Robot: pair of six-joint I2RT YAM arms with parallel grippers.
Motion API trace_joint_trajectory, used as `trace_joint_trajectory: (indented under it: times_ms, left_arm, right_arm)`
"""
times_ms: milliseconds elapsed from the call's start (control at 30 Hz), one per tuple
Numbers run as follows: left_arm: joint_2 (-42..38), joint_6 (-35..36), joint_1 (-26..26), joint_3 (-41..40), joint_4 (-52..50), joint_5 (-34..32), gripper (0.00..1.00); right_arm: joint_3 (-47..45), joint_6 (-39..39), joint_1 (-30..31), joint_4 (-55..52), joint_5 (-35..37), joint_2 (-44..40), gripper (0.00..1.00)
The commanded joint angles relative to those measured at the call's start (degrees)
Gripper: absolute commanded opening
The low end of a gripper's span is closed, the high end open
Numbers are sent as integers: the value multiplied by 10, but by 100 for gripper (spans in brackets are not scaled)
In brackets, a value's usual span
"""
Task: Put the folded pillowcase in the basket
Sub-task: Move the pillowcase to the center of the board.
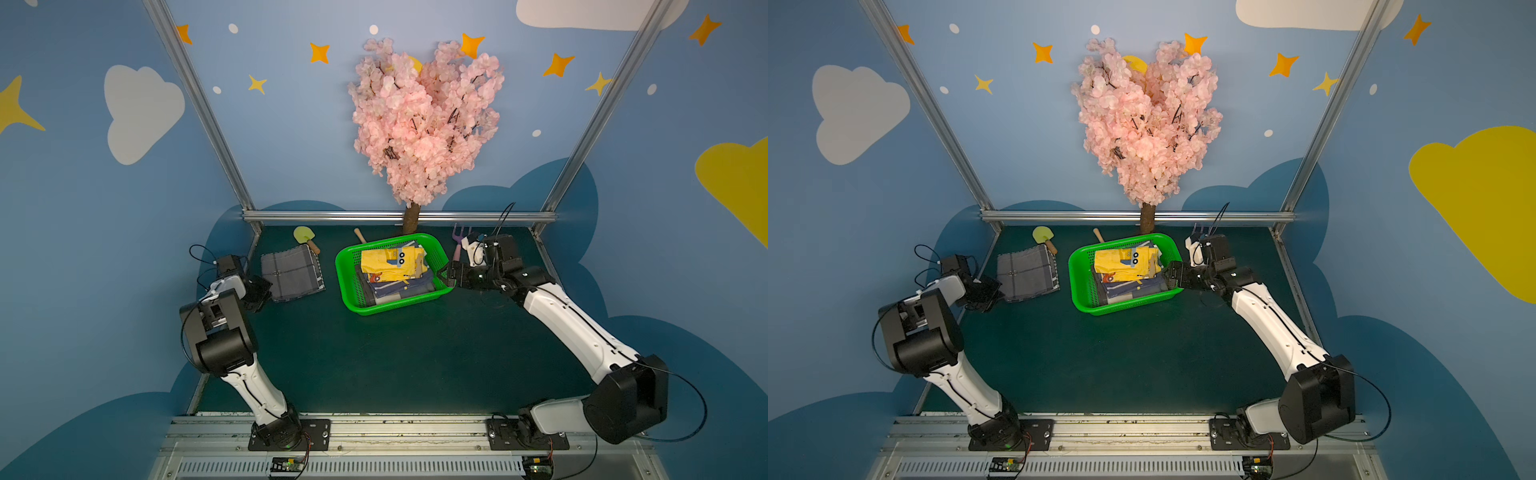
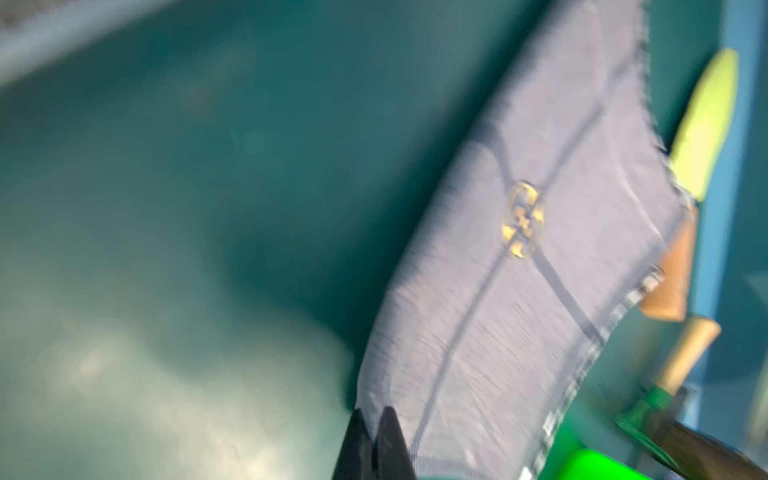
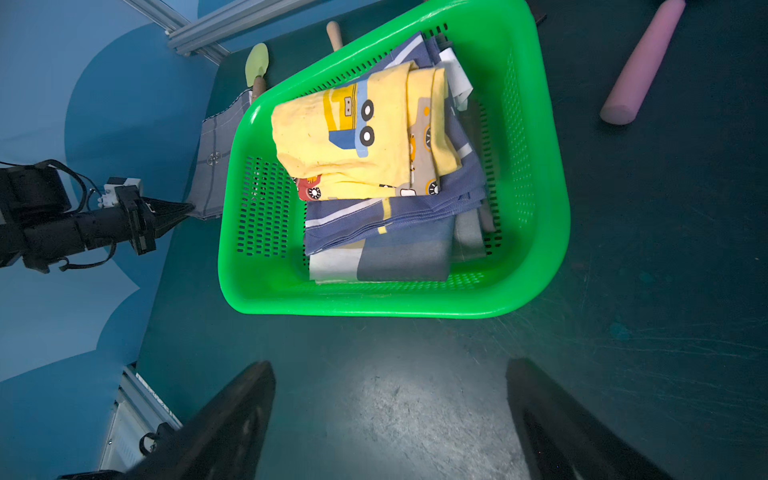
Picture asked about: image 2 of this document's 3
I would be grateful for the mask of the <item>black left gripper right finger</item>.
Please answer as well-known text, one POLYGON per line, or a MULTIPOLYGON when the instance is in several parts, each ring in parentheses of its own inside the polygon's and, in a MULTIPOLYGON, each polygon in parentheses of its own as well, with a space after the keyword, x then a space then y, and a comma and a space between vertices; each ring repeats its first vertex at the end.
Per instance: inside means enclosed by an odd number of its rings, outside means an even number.
POLYGON ((416 480, 417 476, 393 407, 384 408, 375 442, 375 474, 379 480, 416 480))

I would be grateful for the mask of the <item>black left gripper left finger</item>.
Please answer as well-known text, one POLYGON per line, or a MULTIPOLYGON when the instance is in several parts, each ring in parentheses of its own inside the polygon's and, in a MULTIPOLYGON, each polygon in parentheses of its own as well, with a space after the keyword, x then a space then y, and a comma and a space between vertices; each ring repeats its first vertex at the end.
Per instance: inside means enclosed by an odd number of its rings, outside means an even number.
POLYGON ((345 431, 332 480, 374 480, 374 444, 360 409, 352 412, 345 431))

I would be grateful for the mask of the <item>grey striped cloth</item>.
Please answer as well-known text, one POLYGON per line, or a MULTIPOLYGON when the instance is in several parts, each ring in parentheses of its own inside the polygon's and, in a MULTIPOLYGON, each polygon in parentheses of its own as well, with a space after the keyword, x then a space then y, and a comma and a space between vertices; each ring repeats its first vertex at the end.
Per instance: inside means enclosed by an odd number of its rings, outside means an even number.
POLYGON ((426 479, 533 479, 686 196, 646 98, 646 5, 555 1, 441 179, 358 377, 426 479))

